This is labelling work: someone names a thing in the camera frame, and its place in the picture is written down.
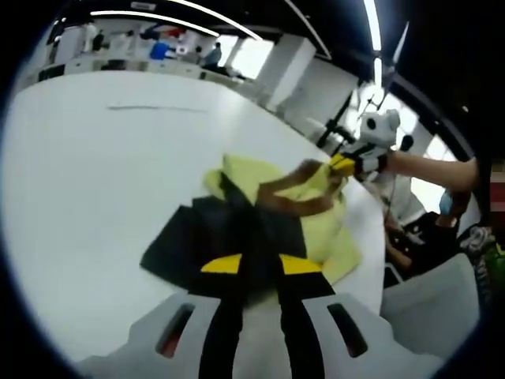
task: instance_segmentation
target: desk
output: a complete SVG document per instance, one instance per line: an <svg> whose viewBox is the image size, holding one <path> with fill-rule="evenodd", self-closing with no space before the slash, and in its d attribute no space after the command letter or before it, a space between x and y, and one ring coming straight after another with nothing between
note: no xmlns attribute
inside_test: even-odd
<svg viewBox="0 0 505 379"><path fill-rule="evenodd" d="M224 152L285 172L305 158L329 160L228 88L125 71L26 88L11 105L3 142L13 274L34 318L72 360L119 347L135 320L177 290L140 268L140 258L180 204L206 194L202 175ZM363 262L335 290L379 313L380 206L354 180L344 194Z"/></svg>

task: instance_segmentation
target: green object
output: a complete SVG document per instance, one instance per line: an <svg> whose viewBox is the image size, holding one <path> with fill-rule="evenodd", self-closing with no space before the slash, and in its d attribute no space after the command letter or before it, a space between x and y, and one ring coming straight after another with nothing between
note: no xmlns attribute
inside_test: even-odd
<svg viewBox="0 0 505 379"><path fill-rule="evenodd" d="M492 293L505 290L505 254L496 242L486 248L484 262Z"/></svg>

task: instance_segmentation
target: person's arm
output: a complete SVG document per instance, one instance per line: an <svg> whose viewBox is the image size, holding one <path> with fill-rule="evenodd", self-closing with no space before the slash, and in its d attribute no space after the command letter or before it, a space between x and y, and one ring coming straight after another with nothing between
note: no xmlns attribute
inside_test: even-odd
<svg viewBox="0 0 505 379"><path fill-rule="evenodd" d="M412 259L407 257L400 250L393 247L387 233L385 233L386 238L386 252L387 255L391 258L393 263L395 263L398 267L400 267L404 271L408 271L412 266Z"/></svg>
<svg viewBox="0 0 505 379"><path fill-rule="evenodd" d="M391 152L385 171L419 178L455 192L470 192L479 181L477 161L446 162L415 156L408 152Z"/></svg>

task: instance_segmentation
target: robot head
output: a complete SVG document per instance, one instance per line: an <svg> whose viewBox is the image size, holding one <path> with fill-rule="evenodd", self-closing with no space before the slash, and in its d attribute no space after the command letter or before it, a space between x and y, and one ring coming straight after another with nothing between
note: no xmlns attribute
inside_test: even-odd
<svg viewBox="0 0 505 379"><path fill-rule="evenodd" d="M360 140L390 148L396 144L396 129L400 126L400 116L394 109L386 114L365 113L361 121Z"/></svg>

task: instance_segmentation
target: blue object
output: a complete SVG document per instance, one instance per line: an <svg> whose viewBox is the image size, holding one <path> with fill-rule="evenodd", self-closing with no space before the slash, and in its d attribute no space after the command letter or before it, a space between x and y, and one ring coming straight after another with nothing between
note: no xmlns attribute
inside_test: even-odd
<svg viewBox="0 0 505 379"><path fill-rule="evenodd" d="M166 52L170 49L170 47L163 42L157 42L151 49L151 53L149 54L150 59L155 59L156 61L162 61L166 58Z"/></svg>
<svg viewBox="0 0 505 379"><path fill-rule="evenodd" d="M452 206L452 197L447 190L443 193L440 198L439 208L441 216L449 216Z"/></svg>

